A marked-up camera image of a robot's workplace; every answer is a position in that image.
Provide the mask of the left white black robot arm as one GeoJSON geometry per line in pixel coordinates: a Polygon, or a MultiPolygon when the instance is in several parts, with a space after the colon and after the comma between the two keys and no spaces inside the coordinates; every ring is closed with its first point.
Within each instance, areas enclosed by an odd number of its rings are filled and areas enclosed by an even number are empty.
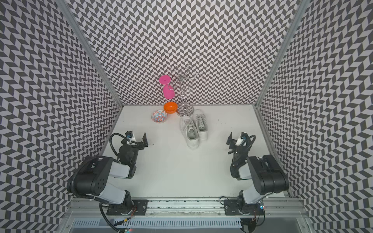
{"type": "Polygon", "coordinates": [[[149,146],[147,135],[137,142],[132,131],[113,133],[109,145],[116,157],[86,158],[68,180],[67,190],[78,198],[98,201],[108,216],[144,216],[148,200],[132,200],[128,190],[111,184],[109,178],[134,177],[139,151],[149,146]]]}

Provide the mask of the pink plastic wine glass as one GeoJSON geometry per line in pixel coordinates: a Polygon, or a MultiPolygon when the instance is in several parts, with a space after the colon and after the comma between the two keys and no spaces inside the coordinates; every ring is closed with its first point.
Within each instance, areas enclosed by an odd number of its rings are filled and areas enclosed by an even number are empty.
{"type": "Polygon", "coordinates": [[[159,78],[159,82],[163,85],[163,95],[167,100],[171,100],[175,97],[174,88],[171,85],[171,77],[169,75],[163,75],[159,78]]]}

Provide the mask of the white sneaker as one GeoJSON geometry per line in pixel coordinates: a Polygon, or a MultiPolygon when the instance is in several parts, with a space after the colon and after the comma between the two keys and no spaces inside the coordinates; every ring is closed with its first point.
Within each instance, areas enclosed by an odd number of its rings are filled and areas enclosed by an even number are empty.
{"type": "Polygon", "coordinates": [[[196,125],[190,116],[183,116],[180,120],[180,129],[190,149],[199,147],[199,135],[196,125]]]}
{"type": "Polygon", "coordinates": [[[195,110],[193,115],[193,121],[197,128],[197,132],[201,141],[208,140],[208,125],[207,119],[202,110],[195,110]]]}

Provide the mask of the chrome glass holder stand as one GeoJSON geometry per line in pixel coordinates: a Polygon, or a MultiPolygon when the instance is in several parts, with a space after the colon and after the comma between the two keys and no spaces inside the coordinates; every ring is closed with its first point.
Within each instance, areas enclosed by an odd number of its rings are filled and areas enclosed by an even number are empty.
{"type": "Polygon", "coordinates": [[[178,85],[179,103],[176,113],[180,117],[192,116],[194,107],[187,100],[187,91],[190,89],[189,81],[199,79],[200,74],[193,71],[192,65],[187,64],[184,67],[177,67],[175,69],[175,82],[178,85]]]}

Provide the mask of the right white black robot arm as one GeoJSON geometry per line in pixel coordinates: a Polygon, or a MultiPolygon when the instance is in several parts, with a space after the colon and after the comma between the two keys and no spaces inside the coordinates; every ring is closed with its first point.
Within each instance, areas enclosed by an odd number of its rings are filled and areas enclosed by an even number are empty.
{"type": "Polygon", "coordinates": [[[261,157],[250,156],[251,150],[256,140],[255,135],[248,135],[242,132],[239,139],[229,135],[226,144],[232,154],[230,174],[238,181],[252,181],[252,186],[242,190],[233,204],[228,200],[224,201],[227,208],[233,213],[241,215],[263,215],[264,207],[261,201],[271,194],[281,193],[289,189],[289,180],[280,164],[272,155],[261,157]]]}

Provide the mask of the orange plastic bowl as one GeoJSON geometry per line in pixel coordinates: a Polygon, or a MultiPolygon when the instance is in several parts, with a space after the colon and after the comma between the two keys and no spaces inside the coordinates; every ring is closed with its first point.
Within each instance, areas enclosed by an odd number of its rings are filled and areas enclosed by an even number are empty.
{"type": "Polygon", "coordinates": [[[177,112],[178,105],[175,102],[168,102],[164,104],[163,109],[167,114],[174,114],[177,112]]]}

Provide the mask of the patterned small bowl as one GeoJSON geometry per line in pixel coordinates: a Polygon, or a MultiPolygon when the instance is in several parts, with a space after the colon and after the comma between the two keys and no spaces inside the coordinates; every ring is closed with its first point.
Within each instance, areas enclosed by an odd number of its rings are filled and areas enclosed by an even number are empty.
{"type": "Polygon", "coordinates": [[[167,120],[168,113],[165,110],[156,110],[152,113],[151,120],[155,123],[163,123],[167,120]]]}

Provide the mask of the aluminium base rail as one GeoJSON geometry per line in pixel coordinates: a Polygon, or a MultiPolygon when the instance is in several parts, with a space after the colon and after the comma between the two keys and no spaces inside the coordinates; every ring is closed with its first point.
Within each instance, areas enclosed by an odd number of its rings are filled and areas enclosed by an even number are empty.
{"type": "Polygon", "coordinates": [[[258,210],[247,210],[243,215],[233,198],[146,198],[146,205],[136,208],[139,217],[249,217],[259,215],[266,217],[307,217],[303,203],[298,198],[263,199],[258,210]]]}

